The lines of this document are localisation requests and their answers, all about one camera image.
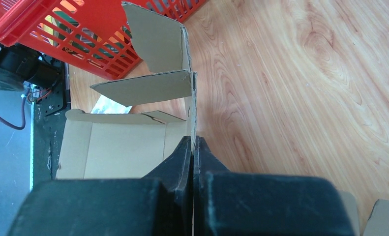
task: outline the white strip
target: white strip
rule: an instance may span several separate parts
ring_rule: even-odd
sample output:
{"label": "white strip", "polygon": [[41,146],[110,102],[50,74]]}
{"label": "white strip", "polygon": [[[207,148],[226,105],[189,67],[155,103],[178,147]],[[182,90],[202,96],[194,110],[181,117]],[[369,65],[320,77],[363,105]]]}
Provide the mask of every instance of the white strip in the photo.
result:
{"label": "white strip", "polygon": [[35,103],[30,106],[30,165],[29,165],[29,191],[32,191],[33,187],[33,120]]}

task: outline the cardboard box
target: cardboard box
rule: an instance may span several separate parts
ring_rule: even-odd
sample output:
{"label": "cardboard box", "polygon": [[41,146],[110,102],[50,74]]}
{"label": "cardboard box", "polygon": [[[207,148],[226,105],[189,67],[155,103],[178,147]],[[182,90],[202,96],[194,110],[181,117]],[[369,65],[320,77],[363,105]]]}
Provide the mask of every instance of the cardboard box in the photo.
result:
{"label": "cardboard box", "polygon": [[179,22],[124,2],[136,53],[156,73],[91,86],[124,105],[184,98],[187,121],[161,111],[100,115],[66,113],[58,179],[143,177],[177,147],[196,137],[196,73],[186,28]]}

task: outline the white paper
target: white paper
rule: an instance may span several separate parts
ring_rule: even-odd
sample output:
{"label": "white paper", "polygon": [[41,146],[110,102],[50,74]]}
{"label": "white paper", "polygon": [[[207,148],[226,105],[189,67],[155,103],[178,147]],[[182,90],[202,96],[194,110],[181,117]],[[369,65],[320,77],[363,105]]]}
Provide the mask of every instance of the white paper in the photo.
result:
{"label": "white paper", "polygon": [[91,113],[92,114],[128,114],[131,108],[132,106],[126,107],[101,95],[96,105],[93,107]]}

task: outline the red plastic crate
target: red plastic crate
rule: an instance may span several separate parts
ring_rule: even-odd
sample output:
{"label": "red plastic crate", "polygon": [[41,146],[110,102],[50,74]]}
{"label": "red plastic crate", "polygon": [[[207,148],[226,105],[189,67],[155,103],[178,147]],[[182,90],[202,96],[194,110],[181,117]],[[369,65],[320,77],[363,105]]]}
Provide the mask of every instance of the red plastic crate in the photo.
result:
{"label": "red plastic crate", "polygon": [[[205,1],[129,0],[180,22]],[[105,79],[121,79],[141,60],[121,2],[0,0],[0,43],[21,43]]]}

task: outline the wooden floor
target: wooden floor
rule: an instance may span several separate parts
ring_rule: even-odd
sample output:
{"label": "wooden floor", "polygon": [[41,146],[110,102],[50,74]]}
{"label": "wooden floor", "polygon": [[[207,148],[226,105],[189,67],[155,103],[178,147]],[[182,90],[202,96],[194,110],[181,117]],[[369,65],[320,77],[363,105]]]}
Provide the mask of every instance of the wooden floor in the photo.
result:
{"label": "wooden floor", "polygon": [[[209,0],[185,25],[213,153],[232,171],[325,177],[355,195],[364,227],[389,200],[389,0]],[[103,80],[70,76],[89,112]],[[181,117],[183,102],[133,112],[158,109]]]}

